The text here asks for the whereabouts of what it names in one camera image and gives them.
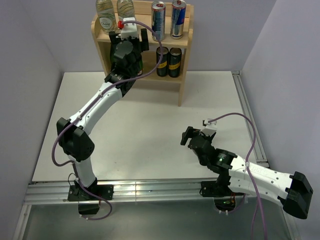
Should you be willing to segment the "green Perrier bottle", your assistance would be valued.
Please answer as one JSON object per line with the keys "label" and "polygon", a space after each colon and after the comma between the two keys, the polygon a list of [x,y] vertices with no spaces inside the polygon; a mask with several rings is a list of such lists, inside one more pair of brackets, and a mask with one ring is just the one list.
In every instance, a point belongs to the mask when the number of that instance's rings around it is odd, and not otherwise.
{"label": "green Perrier bottle", "polygon": [[110,57],[110,67],[111,67],[111,68],[113,68],[114,63],[115,63],[114,54],[115,54],[115,50],[111,47],[111,48],[110,48],[110,54],[109,54],[109,57]]}
{"label": "green Perrier bottle", "polygon": [[140,59],[140,61],[139,61],[139,72],[137,73],[137,76],[141,76],[143,74],[143,69],[144,69],[143,60]]}

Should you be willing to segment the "clear bottle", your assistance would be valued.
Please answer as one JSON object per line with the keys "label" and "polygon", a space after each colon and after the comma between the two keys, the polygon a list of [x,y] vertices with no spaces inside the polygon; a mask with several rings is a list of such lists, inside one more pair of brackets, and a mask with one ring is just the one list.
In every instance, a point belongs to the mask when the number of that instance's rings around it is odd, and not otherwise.
{"label": "clear bottle", "polygon": [[102,30],[106,33],[115,32],[117,23],[112,1],[96,0],[95,7]]}
{"label": "clear bottle", "polygon": [[116,3],[118,19],[135,18],[134,3],[132,0],[117,0]]}

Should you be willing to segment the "Red Bull can front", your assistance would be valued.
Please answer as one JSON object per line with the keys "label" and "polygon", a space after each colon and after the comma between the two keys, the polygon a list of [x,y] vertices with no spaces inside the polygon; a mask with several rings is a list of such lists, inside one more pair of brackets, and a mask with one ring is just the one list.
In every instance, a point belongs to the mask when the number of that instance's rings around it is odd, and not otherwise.
{"label": "Red Bull can front", "polygon": [[166,4],[162,1],[154,1],[151,4],[151,28],[155,32],[152,38],[156,41],[165,39]]}

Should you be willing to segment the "red bull can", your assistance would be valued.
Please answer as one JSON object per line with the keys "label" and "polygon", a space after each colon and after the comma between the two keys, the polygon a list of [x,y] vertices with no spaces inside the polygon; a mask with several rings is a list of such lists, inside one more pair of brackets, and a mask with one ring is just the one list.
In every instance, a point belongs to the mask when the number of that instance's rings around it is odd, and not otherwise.
{"label": "red bull can", "polygon": [[187,4],[183,0],[173,0],[171,7],[170,35],[173,39],[180,39],[183,37]]}
{"label": "red bull can", "polygon": [[155,32],[152,38],[156,41],[165,39],[166,4],[162,1],[154,1],[151,4],[151,28]]}

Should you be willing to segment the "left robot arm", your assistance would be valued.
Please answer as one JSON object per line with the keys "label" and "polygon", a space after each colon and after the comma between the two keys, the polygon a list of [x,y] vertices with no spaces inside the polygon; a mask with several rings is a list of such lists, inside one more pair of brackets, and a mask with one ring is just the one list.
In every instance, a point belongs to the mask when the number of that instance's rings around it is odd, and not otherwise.
{"label": "left robot arm", "polygon": [[75,189],[86,200],[102,197],[103,190],[93,173],[91,154],[95,144],[90,134],[107,110],[123,98],[142,75],[142,52],[149,50],[147,29],[141,35],[131,33],[109,33],[110,73],[105,77],[97,93],[77,114],[69,119],[60,118],[56,123],[58,140],[63,152],[68,155],[76,176]]}

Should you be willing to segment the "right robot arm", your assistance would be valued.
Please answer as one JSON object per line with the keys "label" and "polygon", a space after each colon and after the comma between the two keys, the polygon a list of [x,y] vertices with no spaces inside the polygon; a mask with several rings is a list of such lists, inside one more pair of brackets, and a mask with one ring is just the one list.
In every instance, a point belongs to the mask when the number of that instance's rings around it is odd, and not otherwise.
{"label": "right robot arm", "polygon": [[283,173],[246,163],[241,156],[212,146],[215,134],[214,131],[205,134],[189,126],[182,133],[180,142],[195,153],[200,165],[218,175],[216,180],[201,182],[200,194],[203,197],[259,195],[281,206],[289,215],[307,219],[314,191],[303,173]]}

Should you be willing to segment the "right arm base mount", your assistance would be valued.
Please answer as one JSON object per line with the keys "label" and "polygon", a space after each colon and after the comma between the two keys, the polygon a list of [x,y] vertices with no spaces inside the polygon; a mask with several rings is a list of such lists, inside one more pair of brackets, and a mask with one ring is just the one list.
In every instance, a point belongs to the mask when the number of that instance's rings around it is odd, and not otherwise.
{"label": "right arm base mount", "polygon": [[227,186],[220,186],[216,180],[200,182],[199,194],[204,198],[213,198],[214,206],[219,213],[231,213],[246,202],[243,193],[235,193]]}

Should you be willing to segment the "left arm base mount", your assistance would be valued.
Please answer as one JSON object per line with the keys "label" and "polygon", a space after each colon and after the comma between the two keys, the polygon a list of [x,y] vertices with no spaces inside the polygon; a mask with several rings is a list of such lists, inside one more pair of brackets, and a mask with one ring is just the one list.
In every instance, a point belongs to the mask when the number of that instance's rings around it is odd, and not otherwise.
{"label": "left arm base mount", "polygon": [[[93,188],[87,189],[94,195],[99,196],[107,201],[112,200],[114,186],[112,184],[96,185]],[[79,184],[75,183],[69,187],[67,196],[68,202],[78,202],[78,212],[81,215],[95,215],[100,210],[102,200],[86,193]]]}

